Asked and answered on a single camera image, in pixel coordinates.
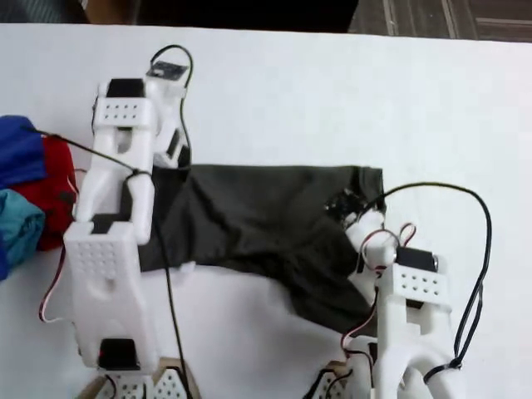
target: dark floor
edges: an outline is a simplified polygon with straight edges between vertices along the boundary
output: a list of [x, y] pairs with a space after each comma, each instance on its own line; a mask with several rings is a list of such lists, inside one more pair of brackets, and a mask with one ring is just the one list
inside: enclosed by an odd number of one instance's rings
[[532, 42], [532, 0], [359, 0], [349, 32]]

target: black wire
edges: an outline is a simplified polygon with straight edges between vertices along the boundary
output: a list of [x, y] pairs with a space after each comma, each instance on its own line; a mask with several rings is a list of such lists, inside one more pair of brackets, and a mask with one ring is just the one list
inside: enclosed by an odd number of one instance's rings
[[372, 355], [369, 353], [366, 353], [364, 351], [350, 351], [349, 349], [345, 351], [345, 353], [349, 355], [364, 355], [364, 357], [367, 359], [367, 362], [369, 363], [369, 378], [371, 380], [372, 387], [373, 384], [373, 358]]
[[344, 378], [348, 378], [352, 374], [352, 369], [349, 370], [347, 374], [344, 374], [343, 376], [336, 377], [332, 382], [329, 384], [329, 387], [325, 391], [325, 399], [328, 399], [331, 397], [331, 390], [333, 389], [334, 384], [336, 384], [338, 381], [343, 380]]
[[[491, 236], [492, 236], [492, 224], [491, 224], [490, 210], [488, 209], [488, 206], [485, 204], [484, 200], [473, 190], [469, 190], [459, 185], [450, 185], [448, 183], [440, 183], [440, 182], [434, 182], [434, 181], [422, 181], [418, 183], [410, 183], [408, 185], [400, 185], [394, 189], [387, 191], [386, 193], [378, 195], [375, 199], [370, 201], [364, 207], [362, 212], [360, 212], [360, 214], [357, 217], [357, 220], [360, 220], [360, 218], [368, 210], [372, 209], [377, 203], [384, 200], [389, 195], [396, 193], [397, 191], [411, 189], [414, 187], [427, 187], [427, 186], [457, 190], [457, 191], [461, 191], [463, 193], [467, 193], [473, 196], [478, 201], [478, 203], [480, 204], [480, 207], [484, 211], [485, 223], [486, 223], [486, 235], [485, 235], [485, 251], [484, 251], [484, 260], [482, 262], [482, 269], [480, 270], [479, 277], [475, 281], [475, 286], [473, 287], [469, 300], [467, 301], [467, 305], [465, 306], [464, 313], [462, 314], [462, 318], [460, 320], [458, 330], [456, 331], [455, 344], [454, 344], [455, 358], [446, 365], [434, 367], [432, 370], [430, 370], [424, 377], [425, 383], [427, 383], [430, 380], [430, 378], [433, 377], [438, 372], [447, 370], [449, 368], [457, 368], [457, 369], [461, 368], [462, 361], [464, 359], [464, 356], [467, 353], [467, 349], [470, 346], [471, 339], [473, 338], [473, 335], [475, 334], [475, 331], [478, 327], [478, 324], [480, 321], [480, 314], [482, 311], [482, 297], [483, 297], [483, 292], [484, 292], [483, 282], [484, 282], [484, 278], [486, 274], [488, 273], [488, 268], [490, 266]], [[473, 319], [473, 322], [471, 323], [470, 330], [465, 337], [464, 345], [462, 349], [460, 350], [460, 344], [461, 344], [462, 336], [464, 335], [464, 329], [466, 328], [467, 320], [469, 319], [471, 310], [473, 309], [473, 305], [477, 298], [478, 298], [478, 303], [476, 306], [475, 318]]]
[[69, 140], [66, 137], [63, 137], [62, 135], [57, 135], [55, 133], [48, 133], [47, 131], [40, 131], [38, 129], [35, 129], [34, 127], [26, 127], [26, 126], [24, 126], [23, 129], [25, 131], [31, 131], [32, 133], [38, 133], [39, 135], [44, 135], [45, 137], [51, 137], [51, 138], [55, 138], [55, 139], [58, 139], [58, 140], [61, 140], [61, 141], [65, 141], [66, 143], [68, 143], [70, 145], [74, 145], [77, 148], [80, 148], [82, 150], [90, 152], [90, 153], [92, 153], [94, 155], [98, 155], [98, 156], [100, 156], [102, 158], [105, 158], [106, 160], [110, 160], [111, 162], [115, 162], [118, 165], [122, 165], [125, 168], [131, 170], [135, 174], [138, 174], [140, 172], [138, 169], [134, 168], [131, 165], [128, 165], [125, 162], [122, 162], [121, 160], [113, 158], [112, 156], [109, 156], [107, 154], [103, 154], [102, 152], [93, 150], [92, 148], [89, 148], [86, 145], [76, 143], [75, 141]]
[[115, 399], [116, 393], [118, 392], [118, 390], [116, 389], [116, 382], [111, 378], [111, 376], [109, 376], [109, 374], [106, 374], [106, 379], [107, 379], [108, 382], [111, 383], [111, 385], [113, 387], [113, 395], [112, 395], [111, 399]]
[[[180, 101], [180, 119], [181, 119], [181, 125], [183, 126], [183, 133], [185, 133], [186, 144], [189, 147], [189, 153], [190, 153], [189, 167], [190, 167], [192, 165], [192, 143], [190, 142], [189, 131], [186, 128], [185, 118], [183, 116], [184, 115], [184, 111], [183, 110], [184, 110], [184, 107], [185, 107], [185, 98], [186, 98], [186, 95], [188, 94], [188, 88], [189, 88], [190, 80], [192, 79], [192, 74], [194, 73], [194, 58], [192, 57], [192, 54], [190, 54], [190, 52], [185, 47], [180, 46], [179, 44], [170, 44], [168, 46], [165, 46], [165, 47], [161, 48], [158, 52], [156, 52], [153, 55], [153, 57], [150, 59], [150, 65], [153, 66], [155, 61], [157, 61], [157, 58], [159, 58], [165, 52], [167, 52], [168, 50], [170, 50], [172, 48], [176, 48], [178, 50], [181, 50], [189, 58], [189, 68], [190, 68], [189, 69], [189, 74], [186, 77], [185, 84], [183, 85], [185, 87], [185, 89], [187, 89], [187, 90], [185, 92], [185, 96], [182, 97], [181, 101]], [[187, 168], [186, 166], [180, 167], [180, 169], [182, 169], [182, 170], [186, 169], [186, 168]]]
[[165, 239], [163, 237], [163, 233], [160, 228], [159, 221], [155, 218], [154, 218], [154, 227], [155, 227], [155, 234], [157, 234], [157, 239], [159, 240], [160, 250], [162, 252], [163, 261], [165, 264], [166, 287], [168, 288], [168, 302], [170, 303], [170, 312], [172, 313], [172, 322], [174, 323], [175, 339], [177, 340], [177, 347], [180, 352], [181, 368], [183, 369], [183, 383], [185, 385], [185, 391], [186, 391], [187, 397], [192, 398], [192, 395], [190, 394], [190, 389], [189, 389], [189, 378], [187, 377], [187, 373], [186, 373], [185, 355], [183, 353], [183, 345], [181, 344], [180, 329], [179, 329], [179, 326], [177, 325], [177, 318], [175, 317], [174, 294], [172, 292], [172, 284], [170, 281], [170, 256], [168, 255], [168, 248], [166, 247]]

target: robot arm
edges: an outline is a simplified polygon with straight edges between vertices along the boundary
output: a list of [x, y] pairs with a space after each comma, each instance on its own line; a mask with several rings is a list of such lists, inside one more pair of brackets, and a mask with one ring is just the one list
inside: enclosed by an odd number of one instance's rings
[[178, 168], [188, 150], [178, 112], [185, 71], [157, 62], [144, 79], [101, 85], [96, 101], [93, 148], [121, 164], [92, 156], [64, 240], [80, 354], [105, 373], [148, 375], [159, 363], [137, 246], [150, 240], [153, 165]]
[[[364, 238], [381, 229], [383, 221], [382, 214], [370, 210], [346, 230], [358, 253], [363, 250]], [[361, 273], [353, 281], [361, 292], [372, 293], [372, 300], [377, 301], [377, 339], [358, 336], [347, 349], [374, 352], [375, 368], [372, 370], [365, 357], [348, 358], [353, 373], [347, 392], [352, 397], [377, 399], [464, 397], [458, 370], [437, 373], [427, 385], [422, 379], [433, 367], [454, 358], [444, 260], [426, 251], [401, 247], [385, 234], [375, 236], [367, 246], [365, 260], [370, 268], [386, 267], [379, 279], [365, 268], [363, 272], [358, 270]]]

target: white surface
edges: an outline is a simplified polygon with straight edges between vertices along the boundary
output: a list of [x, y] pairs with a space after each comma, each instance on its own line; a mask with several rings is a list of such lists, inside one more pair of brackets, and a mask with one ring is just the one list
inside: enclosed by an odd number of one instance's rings
[[[470, 397], [532, 391], [531, 45], [6, 25], [0, 114], [27, 115], [89, 145], [97, 84], [142, 76], [153, 52], [172, 42], [195, 58], [185, 117], [197, 163], [373, 165], [384, 168], [387, 188], [431, 179], [478, 190], [493, 214], [494, 246], [463, 372]], [[76, 166], [88, 165], [89, 155], [73, 154]], [[438, 189], [397, 194], [388, 205], [393, 229], [415, 222], [411, 244], [447, 257], [456, 325], [484, 248], [478, 205]], [[56, 256], [39, 255], [0, 283], [3, 397], [73, 397], [91, 376], [72, 328], [37, 321]], [[292, 315], [286, 291], [266, 278], [201, 267], [173, 278], [185, 355], [204, 398], [298, 398], [327, 360], [340, 358], [338, 334]], [[175, 356], [163, 273], [143, 284], [161, 350]], [[67, 280], [60, 295], [51, 313], [69, 306]]]

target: black cloth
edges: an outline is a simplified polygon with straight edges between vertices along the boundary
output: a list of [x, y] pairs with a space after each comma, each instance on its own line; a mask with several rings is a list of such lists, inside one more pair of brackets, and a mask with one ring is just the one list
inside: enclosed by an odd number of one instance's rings
[[[366, 319], [369, 306], [347, 280], [357, 253], [324, 205], [345, 188], [375, 198], [381, 170], [193, 165], [155, 168], [153, 181], [154, 217], [172, 264], [193, 260], [274, 278], [296, 314], [339, 332]], [[155, 234], [139, 254], [143, 271], [164, 265]]]

